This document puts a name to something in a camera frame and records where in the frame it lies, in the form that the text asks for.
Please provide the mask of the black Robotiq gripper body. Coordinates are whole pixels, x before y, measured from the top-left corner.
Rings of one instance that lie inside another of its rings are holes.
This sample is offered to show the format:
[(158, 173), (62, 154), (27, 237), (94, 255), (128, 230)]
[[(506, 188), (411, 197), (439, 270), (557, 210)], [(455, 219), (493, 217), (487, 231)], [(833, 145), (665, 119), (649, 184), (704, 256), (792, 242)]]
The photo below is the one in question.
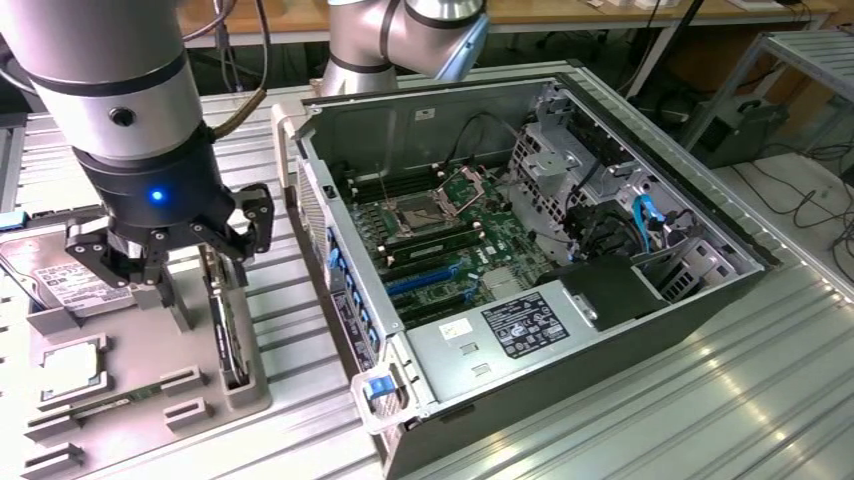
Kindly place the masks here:
[(170, 246), (179, 248), (198, 241), (195, 224), (227, 233), (235, 201), (222, 181), (207, 125), (201, 124), (175, 149), (139, 160), (120, 161), (80, 149), (74, 153), (122, 239), (143, 244), (163, 230)]

